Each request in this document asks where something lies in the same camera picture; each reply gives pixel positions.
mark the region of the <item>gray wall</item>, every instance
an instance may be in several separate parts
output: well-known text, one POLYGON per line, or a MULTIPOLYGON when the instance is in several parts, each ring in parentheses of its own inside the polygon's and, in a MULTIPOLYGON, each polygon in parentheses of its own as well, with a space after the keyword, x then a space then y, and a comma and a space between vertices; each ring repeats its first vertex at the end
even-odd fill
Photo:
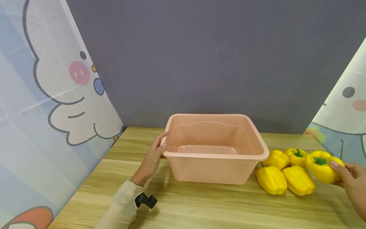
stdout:
POLYGON ((126 126, 241 113, 303 133, 366 35, 363 0, 68 0, 126 126))

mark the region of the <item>black wristband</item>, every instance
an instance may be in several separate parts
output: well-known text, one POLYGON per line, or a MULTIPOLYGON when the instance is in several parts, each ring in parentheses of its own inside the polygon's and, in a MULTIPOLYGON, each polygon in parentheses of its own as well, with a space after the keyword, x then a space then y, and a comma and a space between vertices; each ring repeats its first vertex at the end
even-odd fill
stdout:
POLYGON ((145 204, 151 209, 153 209, 153 207, 156 205, 157 202, 158 200, 153 195, 147 197, 145 193, 141 193, 135 199, 137 207, 140 207, 141 204, 145 204))

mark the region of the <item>hand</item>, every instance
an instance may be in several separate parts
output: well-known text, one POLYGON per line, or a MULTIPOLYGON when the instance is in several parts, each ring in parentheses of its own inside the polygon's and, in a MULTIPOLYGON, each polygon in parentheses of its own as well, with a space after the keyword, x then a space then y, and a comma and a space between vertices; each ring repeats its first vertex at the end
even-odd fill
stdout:
POLYGON ((366 222, 366 170, 354 163, 345 163, 345 168, 334 161, 329 165, 341 175, 334 185, 344 188, 356 213, 366 222))
POLYGON ((158 169, 160 157, 165 152, 167 145, 161 144, 163 137, 168 136, 169 132, 163 132, 157 136, 147 151, 137 172, 132 176, 131 181, 143 187, 145 183, 156 173, 158 169))

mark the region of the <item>wood grain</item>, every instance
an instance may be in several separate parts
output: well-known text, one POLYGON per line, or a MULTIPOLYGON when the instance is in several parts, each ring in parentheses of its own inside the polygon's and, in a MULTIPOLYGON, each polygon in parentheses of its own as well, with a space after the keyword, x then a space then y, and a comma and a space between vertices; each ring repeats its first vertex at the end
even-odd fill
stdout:
MULTIPOLYGON (((49 228, 93 228, 162 131, 128 127, 49 228)), ((270 149, 324 150, 310 135, 261 135, 270 149)), ((153 210, 142 205, 129 228, 365 228, 342 188, 318 181, 316 185, 312 195, 299 197, 290 191, 267 194, 254 173, 240 186, 178 182, 167 159, 162 159, 146 185, 146 193, 158 204, 153 210)))

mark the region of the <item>green pepper stem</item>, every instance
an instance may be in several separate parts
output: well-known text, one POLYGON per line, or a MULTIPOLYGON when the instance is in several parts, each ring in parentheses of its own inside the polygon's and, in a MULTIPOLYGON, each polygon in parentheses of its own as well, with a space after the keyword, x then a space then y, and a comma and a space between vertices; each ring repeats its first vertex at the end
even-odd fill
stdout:
POLYGON ((315 164, 317 165, 325 165, 328 164, 327 160, 324 158, 314 158, 315 164))
POLYGON ((295 156, 297 156, 297 157, 299 157, 299 158, 304 157, 304 155, 302 155, 302 154, 300 153, 300 150, 299 150, 299 149, 296 149, 296 150, 297 150, 297 153, 294 153, 294 155, 295 155, 295 156))

